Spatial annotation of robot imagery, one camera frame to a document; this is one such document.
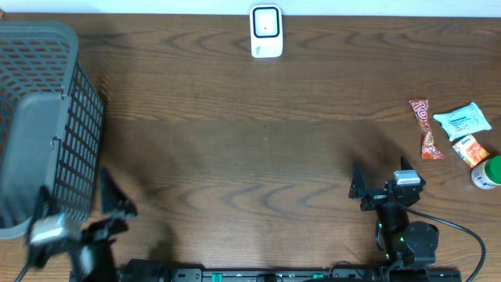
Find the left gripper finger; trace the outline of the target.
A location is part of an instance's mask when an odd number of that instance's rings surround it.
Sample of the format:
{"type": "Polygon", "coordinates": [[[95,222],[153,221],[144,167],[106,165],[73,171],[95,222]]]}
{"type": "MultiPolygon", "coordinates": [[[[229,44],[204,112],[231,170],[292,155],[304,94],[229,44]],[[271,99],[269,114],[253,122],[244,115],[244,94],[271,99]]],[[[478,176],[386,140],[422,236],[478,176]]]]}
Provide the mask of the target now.
{"type": "Polygon", "coordinates": [[[35,201],[34,214],[31,217],[31,228],[33,228],[38,220],[48,218],[57,213],[56,201],[49,192],[49,188],[41,186],[35,201]]]}
{"type": "Polygon", "coordinates": [[[135,204],[105,168],[100,170],[100,191],[103,214],[119,219],[132,219],[137,216],[135,204]]]}

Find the red chocolate bar wrapper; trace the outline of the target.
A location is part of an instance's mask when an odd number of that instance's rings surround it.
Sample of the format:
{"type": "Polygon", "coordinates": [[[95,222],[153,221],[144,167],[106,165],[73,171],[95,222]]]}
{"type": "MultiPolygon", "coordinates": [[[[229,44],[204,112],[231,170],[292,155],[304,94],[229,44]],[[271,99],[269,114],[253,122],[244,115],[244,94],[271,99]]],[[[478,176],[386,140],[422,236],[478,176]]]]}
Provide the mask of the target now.
{"type": "Polygon", "coordinates": [[[439,149],[430,126],[428,100],[411,99],[409,105],[421,130],[421,157],[424,160],[443,160],[444,154],[439,149]]]}

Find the small orange snack box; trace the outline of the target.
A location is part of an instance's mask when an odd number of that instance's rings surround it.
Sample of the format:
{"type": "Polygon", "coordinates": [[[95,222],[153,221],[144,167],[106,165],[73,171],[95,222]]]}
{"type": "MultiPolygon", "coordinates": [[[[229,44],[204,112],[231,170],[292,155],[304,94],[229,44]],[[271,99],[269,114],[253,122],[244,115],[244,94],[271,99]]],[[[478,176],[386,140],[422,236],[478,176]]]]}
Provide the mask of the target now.
{"type": "Polygon", "coordinates": [[[470,168],[479,165],[489,156],[488,151],[471,134],[454,143],[452,148],[470,168]]]}

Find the teal toilet tissue pack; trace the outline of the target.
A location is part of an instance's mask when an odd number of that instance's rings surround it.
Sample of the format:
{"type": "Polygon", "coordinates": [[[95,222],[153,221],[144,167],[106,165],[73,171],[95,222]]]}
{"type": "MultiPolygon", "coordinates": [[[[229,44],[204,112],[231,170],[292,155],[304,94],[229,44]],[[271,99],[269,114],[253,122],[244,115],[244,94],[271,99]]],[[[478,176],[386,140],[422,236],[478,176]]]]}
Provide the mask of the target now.
{"type": "Polygon", "coordinates": [[[492,129],[481,109],[474,102],[450,113],[434,114],[433,119],[441,124],[449,137],[449,141],[475,132],[492,129]]]}

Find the green lid jar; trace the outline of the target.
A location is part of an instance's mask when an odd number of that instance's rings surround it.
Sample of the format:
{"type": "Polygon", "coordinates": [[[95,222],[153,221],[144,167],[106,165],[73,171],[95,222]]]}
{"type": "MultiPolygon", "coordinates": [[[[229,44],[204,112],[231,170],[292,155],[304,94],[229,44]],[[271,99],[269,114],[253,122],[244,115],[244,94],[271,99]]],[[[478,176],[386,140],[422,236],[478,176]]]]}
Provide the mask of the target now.
{"type": "Polygon", "coordinates": [[[491,190],[500,187],[500,162],[501,157],[498,155],[474,167],[471,170],[471,179],[474,185],[483,190],[491,190]]]}

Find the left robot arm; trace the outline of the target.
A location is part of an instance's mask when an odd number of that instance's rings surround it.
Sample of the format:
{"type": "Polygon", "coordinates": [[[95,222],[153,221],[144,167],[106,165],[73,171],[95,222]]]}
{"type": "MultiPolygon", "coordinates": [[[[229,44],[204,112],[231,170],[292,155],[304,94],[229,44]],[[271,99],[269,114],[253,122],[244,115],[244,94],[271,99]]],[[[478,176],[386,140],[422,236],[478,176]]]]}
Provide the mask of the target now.
{"type": "Polygon", "coordinates": [[[25,240],[28,271],[41,269],[53,255],[67,253],[76,281],[118,281],[111,245],[113,235],[128,230],[137,208],[119,188],[107,169],[100,170],[102,213],[107,217],[87,228],[59,211],[46,186],[40,188],[25,240]]]}

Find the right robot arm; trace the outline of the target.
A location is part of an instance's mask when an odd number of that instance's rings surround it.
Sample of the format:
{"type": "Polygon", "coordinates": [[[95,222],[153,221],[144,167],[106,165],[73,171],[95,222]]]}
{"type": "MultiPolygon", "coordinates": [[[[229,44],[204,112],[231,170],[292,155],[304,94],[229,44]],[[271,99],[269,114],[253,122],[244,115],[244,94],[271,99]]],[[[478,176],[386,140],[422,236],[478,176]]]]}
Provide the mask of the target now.
{"type": "Polygon", "coordinates": [[[438,228],[423,221],[409,220],[409,207],[420,199],[426,181],[405,157],[384,187],[368,187],[359,163],[353,165],[348,197],[361,201],[360,209],[377,213],[377,247],[387,261],[369,270],[364,281],[430,281],[429,266],[436,261],[438,228]]]}

